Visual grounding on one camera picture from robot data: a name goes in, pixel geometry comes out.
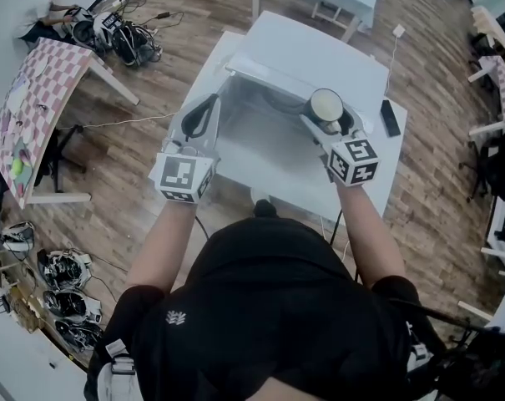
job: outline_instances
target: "logo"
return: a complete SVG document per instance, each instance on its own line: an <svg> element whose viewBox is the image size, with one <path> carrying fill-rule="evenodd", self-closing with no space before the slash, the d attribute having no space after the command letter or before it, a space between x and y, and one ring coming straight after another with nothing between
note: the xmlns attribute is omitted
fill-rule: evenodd
<svg viewBox="0 0 505 401"><path fill-rule="evenodd" d="M169 324L181 325L185 322L186 315L187 313L168 311L165 321L167 321Z"/></svg>

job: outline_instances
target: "wooden floor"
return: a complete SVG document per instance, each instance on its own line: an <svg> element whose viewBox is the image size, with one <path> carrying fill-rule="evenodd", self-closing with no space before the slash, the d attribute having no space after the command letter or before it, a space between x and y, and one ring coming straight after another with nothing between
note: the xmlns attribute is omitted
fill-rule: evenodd
<svg viewBox="0 0 505 401"><path fill-rule="evenodd" d="M251 0L147 0L126 15L144 21L164 11L184 11L182 23L160 29L157 40L163 57L141 69L128 69L113 56L108 63L141 103L134 107L94 76L83 80L69 101L60 126L102 124L168 114L179 109L190 85L225 30L245 33L250 27ZM335 37L342 30L310 19L312 2L264 0L264 9L281 13ZM148 25L169 25L172 18ZM391 34L401 23L407 30L398 42L389 97L408 110L401 161L384 220L405 258L409 277L422 302L465 316L458 300L494 312L505 290L499 265L479 253L490 211L490 200L466 202L473 174L460 171L461 160L472 160L467 131L487 123L496 109L475 84L467 82L467 32L472 22L467 0L379 0L370 36L357 34L351 44L389 65L394 46ZM86 175L63 172L66 191L87 191L90 203L28 206L20 211L10 197L7 221L28 219L37 227L39 244L47 249L76 246L93 255L93 274L102 278L115 297L124 289L124 273L105 262L128 269L154 223L163 201L147 175L166 135L170 119L86 129L69 146L70 155L87 166ZM321 230L314 216L279 204L283 216L295 217ZM209 233L247 217L252 204L246 188L216 178L199 209ZM326 231L331 230L327 224ZM336 249L346 244L344 229ZM183 283L205 239L195 226L179 275ZM35 252L31 262L35 263ZM346 260L354 269L350 257ZM43 282L39 281L39 290ZM92 279L85 292L103 303L104 323L114 300L103 283ZM446 337L450 327L438 324Z"/></svg>

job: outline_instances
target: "white cable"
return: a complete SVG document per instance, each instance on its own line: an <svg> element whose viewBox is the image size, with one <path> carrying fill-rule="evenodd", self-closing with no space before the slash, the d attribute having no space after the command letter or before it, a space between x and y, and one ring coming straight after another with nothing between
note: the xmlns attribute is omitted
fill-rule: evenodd
<svg viewBox="0 0 505 401"><path fill-rule="evenodd" d="M346 242L345 249L343 250L343 258L341 258L341 263L345 261L346 249L349 247L350 243L350 241Z"/></svg>
<svg viewBox="0 0 505 401"><path fill-rule="evenodd" d="M132 120L122 120L120 122L112 122L112 123L108 123L108 124L85 124L84 126L82 126L83 128L101 128L102 126L111 126L113 124L130 124L130 123L133 123L133 122L144 122L145 120L151 120L151 119L166 119L170 116L174 116L175 113L170 113L170 114L166 114L165 116L152 116L152 117L145 117L144 119L132 119ZM71 126L70 128L62 128L62 129L59 129L59 130L71 130L73 128L73 126Z"/></svg>
<svg viewBox="0 0 505 401"><path fill-rule="evenodd" d="M395 52L396 52L396 44L398 43L399 38L395 36L395 48L393 48L393 55L391 56L391 63L389 64L389 74L387 75L387 87L386 87L386 92L384 92L384 95L387 94L387 91L389 90L389 79L391 77L391 71L393 70L393 64L395 63Z"/></svg>
<svg viewBox="0 0 505 401"><path fill-rule="evenodd" d="M325 225L322 222L322 217L321 217L321 231L322 231L322 238L326 239L326 236L325 236Z"/></svg>

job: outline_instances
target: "black phone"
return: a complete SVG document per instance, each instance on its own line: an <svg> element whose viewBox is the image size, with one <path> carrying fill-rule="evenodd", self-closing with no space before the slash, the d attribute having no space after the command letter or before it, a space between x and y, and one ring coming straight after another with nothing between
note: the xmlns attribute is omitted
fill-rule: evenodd
<svg viewBox="0 0 505 401"><path fill-rule="evenodd" d="M382 115L382 120L386 126L386 132L388 137L396 137L401 134L401 129L396 121L395 113L389 99L384 99L382 101L382 108L380 110Z"/></svg>

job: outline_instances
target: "cable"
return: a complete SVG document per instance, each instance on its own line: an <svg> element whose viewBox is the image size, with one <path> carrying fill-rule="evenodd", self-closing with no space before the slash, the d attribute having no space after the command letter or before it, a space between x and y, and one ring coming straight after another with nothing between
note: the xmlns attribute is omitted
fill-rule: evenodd
<svg viewBox="0 0 505 401"><path fill-rule="evenodd" d="M117 265L114 265L111 261L107 261L107 260L105 260L105 259L103 259L103 258L101 258L101 257L97 256L96 254L89 253L89 255L90 255L91 257L93 257L93 258L96 258L96 259L98 259L98 260L100 260L100 261L103 261L104 263L109 264L110 266L116 267L117 269L119 269L120 271L122 271L122 272L124 272L124 273L128 273L128 271L127 271L126 269L124 269L123 267L121 267L121 266L117 266Z"/></svg>
<svg viewBox="0 0 505 401"><path fill-rule="evenodd" d="M95 275L92 275L91 277L93 277L94 279L98 279L99 281L101 281L105 287L108 289L109 291L109 294L111 294L111 297L115 300L115 303L117 302L117 299L115 298L115 296L113 295L113 292L111 291L111 288L109 288L109 285L105 283L105 280L104 279L101 279L99 277L96 277Z"/></svg>
<svg viewBox="0 0 505 401"><path fill-rule="evenodd" d="M197 223L199 223L200 229L202 229L202 231L205 234L205 239L208 241L210 239L210 236L208 235L208 232L206 231L204 225L202 224L202 221L200 221L200 218L198 216L194 216L194 219L196 220Z"/></svg>
<svg viewBox="0 0 505 401"><path fill-rule="evenodd" d="M152 116L152 117L145 117L143 119L131 119L131 120L121 120L120 122L111 122L108 124L85 124L82 126L82 128L101 128L103 126L111 126L111 125L116 125L116 124L130 124L134 122L144 122L145 120L152 120L152 119L166 119L170 116L174 116L176 113L170 113L166 114L165 116ZM70 126L69 128L62 128L58 130L71 130L74 126Z"/></svg>
<svg viewBox="0 0 505 401"><path fill-rule="evenodd" d="M345 249L343 250L343 258L341 258L341 263L345 261L346 249L349 247L350 243L351 243L350 241L347 241L345 244Z"/></svg>
<svg viewBox="0 0 505 401"><path fill-rule="evenodd" d="M133 5L133 3L135 3L135 8L133 10L126 10L127 7ZM120 16L122 17L125 13L133 13L135 12L137 9L143 7L144 5L146 4L146 0L143 0L141 3L137 3L137 2L127 2L126 4L124 4L120 9L117 10L117 13L120 13Z"/></svg>
<svg viewBox="0 0 505 401"><path fill-rule="evenodd" d="M448 324L454 325L456 327L461 327L469 331L475 331L480 334L491 334L493 336L502 336L505 337L505 333L495 331L492 327L485 328L485 327L479 327L477 325L472 325L471 323L467 321L462 321L461 319L457 319L454 317L450 317L446 313L436 311L434 309L431 309L429 307L425 307L416 303L412 302L407 302L406 300L400 300L398 298L390 298L390 302L396 303L399 306L404 306L407 308L412 309L415 312L419 313L424 313L425 315L429 317L433 317L434 319L438 319L440 321L446 322Z"/></svg>
<svg viewBox="0 0 505 401"><path fill-rule="evenodd" d="M160 15L158 15L158 16L155 16L155 17L151 18L151 19L148 19L147 21L144 21L144 22L143 22L143 23L141 23L140 25L145 25L146 23L148 23L149 21L152 21L153 19L166 19L166 18L173 17L174 15L178 15L178 14L180 14L180 13L181 13L181 15L182 15L182 16L181 16L181 17L179 17L179 21L178 21L177 23L172 23L172 24L170 24L170 25L165 25L165 26L163 26L163 27L156 27L156 28L157 28L157 29L163 29L163 28L177 27L178 25L180 25L180 24L182 23L182 19L184 19L184 15L185 15L185 13L183 13L183 12L174 12L174 13L170 13L170 14L169 14L169 16L167 16L167 17L164 17L164 18L163 18L163 17L162 17L162 18L158 18L158 17L160 17L160 16L161 16L161 14L160 14Z"/></svg>
<svg viewBox="0 0 505 401"><path fill-rule="evenodd" d="M332 238L330 239L330 246L334 245L334 240L336 239L337 228L339 227L339 222L341 221L341 216L343 215L343 210L339 211L337 216L336 225L334 226L334 231L332 232Z"/></svg>
<svg viewBox="0 0 505 401"><path fill-rule="evenodd" d="M389 90L389 79L391 78L391 71L393 70L393 64L395 63L395 52L396 52L396 44L398 43L399 38L395 36L395 48L393 48L393 55L391 57L391 63L389 65L389 74L387 75L387 86L386 86L386 92L384 92L384 95L387 94L387 91Z"/></svg>

